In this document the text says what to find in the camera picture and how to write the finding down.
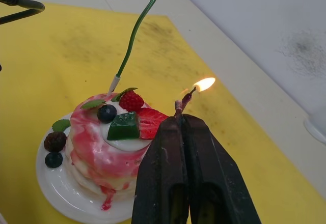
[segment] yellow mat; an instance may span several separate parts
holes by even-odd
[[[0,5],[1,15],[18,10]],[[137,17],[47,4],[0,26],[0,212],[9,223],[75,223],[41,193],[37,148],[54,121],[108,90]],[[210,76],[167,17],[147,16],[117,91],[138,87],[172,115],[180,92]],[[262,223],[326,223],[325,201],[218,79],[186,112],[204,119],[235,159]]]

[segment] white table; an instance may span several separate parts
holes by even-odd
[[[37,0],[140,13],[149,0]],[[307,114],[189,0],[158,0],[149,14],[167,15],[202,60],[326,198],[326,147],[304,128]]]

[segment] white cup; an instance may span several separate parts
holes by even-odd
[[[314,138],[326,144],[326,106],[309,115],[304,125]]]

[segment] candle flame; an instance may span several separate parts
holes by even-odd
[[[202,79],[199,82],[196,82],[194,86],[197,87],[198,92],[202,92],[203,90],[210,88],[214,84],[214,82],[215,82],[215,78],[210,77],[210,78]]]

